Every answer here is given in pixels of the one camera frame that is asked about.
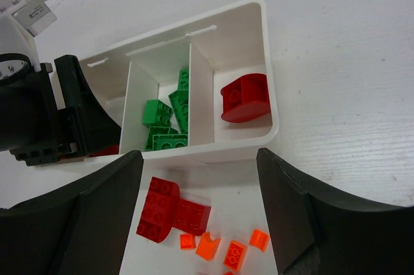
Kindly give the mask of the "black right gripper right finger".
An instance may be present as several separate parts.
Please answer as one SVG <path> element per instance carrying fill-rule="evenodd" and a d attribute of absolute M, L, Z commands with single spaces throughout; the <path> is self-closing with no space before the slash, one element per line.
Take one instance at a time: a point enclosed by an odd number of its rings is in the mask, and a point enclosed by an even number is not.
<path fill-rule="evenodd" d="M 413 208 L 327 184 L 269 149 L 256 157 L 279 274 L 412 274 Z"/>

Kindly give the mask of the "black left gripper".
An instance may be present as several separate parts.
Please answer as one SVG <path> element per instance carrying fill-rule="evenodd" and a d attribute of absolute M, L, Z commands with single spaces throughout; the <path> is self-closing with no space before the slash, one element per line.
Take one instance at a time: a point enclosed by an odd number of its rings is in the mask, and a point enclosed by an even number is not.
<path fill-rule="evenodd" d="M 76 56 L 41 63 L 27 55 L 1 55 L 1 151 L 27 166 L 84 157 L 120 141 L 121 127 L 91 91 Z M 64 109 L 58 109 L 49 74 L 56 71 Z"/>

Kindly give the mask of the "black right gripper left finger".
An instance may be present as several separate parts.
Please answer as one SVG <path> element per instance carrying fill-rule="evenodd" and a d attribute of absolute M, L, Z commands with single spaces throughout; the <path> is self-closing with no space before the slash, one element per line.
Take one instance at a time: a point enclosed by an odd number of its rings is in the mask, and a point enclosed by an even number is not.
<path fill-rule="evenodd" d="M 1 209 L 2 274 L 118 274 L 144 160 L 121 156 L 61 188 Z"/>

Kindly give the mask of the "small red lego piece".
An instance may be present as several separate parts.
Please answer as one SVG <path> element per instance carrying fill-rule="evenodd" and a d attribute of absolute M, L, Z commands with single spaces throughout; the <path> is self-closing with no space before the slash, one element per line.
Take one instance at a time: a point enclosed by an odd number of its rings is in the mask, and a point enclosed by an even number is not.
<path fill-rule="evenodd" d="M 103 149 L 101 151 L 97 151 L 94 153 L 91 153 L 88 155 L 88 157 L 101 157 L 101 156 L 107 156 L 107 155 L 117 155 L 119 153 L 119 145 L 115 144 L 113 146 L 109 146 L 106 149 Z"/>

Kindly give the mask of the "green lego plate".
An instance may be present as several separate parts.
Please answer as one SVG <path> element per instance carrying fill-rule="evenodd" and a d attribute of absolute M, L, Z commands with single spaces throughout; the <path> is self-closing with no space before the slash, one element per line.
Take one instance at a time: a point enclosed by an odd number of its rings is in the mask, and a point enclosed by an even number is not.
<path fill-rule="evenodd" d="M 188 135 L 172 127 L 151 126 L 147 135 L 145 151 L 161 151 L 183 148 L 188 145 Z"/>

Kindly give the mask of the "green lego brick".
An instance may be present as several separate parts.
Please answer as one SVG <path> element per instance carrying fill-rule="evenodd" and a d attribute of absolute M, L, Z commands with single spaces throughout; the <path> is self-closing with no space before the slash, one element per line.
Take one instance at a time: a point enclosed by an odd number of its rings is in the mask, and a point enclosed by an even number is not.
<path fill-rule="evenodd" d="M 179 72 L 177 90 L 168 95 L 178 127 L 182 134 L 188 134 L 189 77 L 189 68 L 181 69 Z"/>

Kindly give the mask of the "white three-compartment container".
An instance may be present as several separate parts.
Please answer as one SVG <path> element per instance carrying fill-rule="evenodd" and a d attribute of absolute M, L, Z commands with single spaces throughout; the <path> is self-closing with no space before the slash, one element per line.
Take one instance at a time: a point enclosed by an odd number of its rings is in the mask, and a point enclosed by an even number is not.
<path fill-rule="evenodd" d="M 279 117 L 265 4 L 242 0 L 116 43 L 80 60 L 92 92 L 121 127 L 119 153 L 139 150 L 146 163 L 192 166 L 250 160 L 259 148 L 277 148 Z M 148 100 L 171 107 L 179 72 L 189 68 L 188 145 L 145 151 L 142 124 Z M 221 89 L 250 73 L 267 76 L 271 112 L 234 124 L 221 118 Z"/>

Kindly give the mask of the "red rounded lego brick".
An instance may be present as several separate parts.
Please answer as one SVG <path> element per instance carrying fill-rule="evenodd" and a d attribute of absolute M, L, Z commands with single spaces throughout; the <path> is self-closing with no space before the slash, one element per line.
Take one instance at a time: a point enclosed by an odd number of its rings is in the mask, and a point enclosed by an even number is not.
<path fill-rule="evenodd" d="M 223 99 L 221 118 L 225 122 L 240 124 L 255 120 L 271 112 L 267 76 L 250 73 L 225 85 L 220 94 Z"/>

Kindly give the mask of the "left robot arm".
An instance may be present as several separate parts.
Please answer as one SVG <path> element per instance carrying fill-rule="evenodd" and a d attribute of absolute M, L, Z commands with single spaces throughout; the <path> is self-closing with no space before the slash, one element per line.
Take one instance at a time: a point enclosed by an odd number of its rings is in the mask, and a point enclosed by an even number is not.
<path fill-rule="evenodd" d="M 120 133 L 76 56 L 39 62 L 30 34 L 1 16 L 1 151 L 27 166 L 51 164 L 106 150 Z"/>

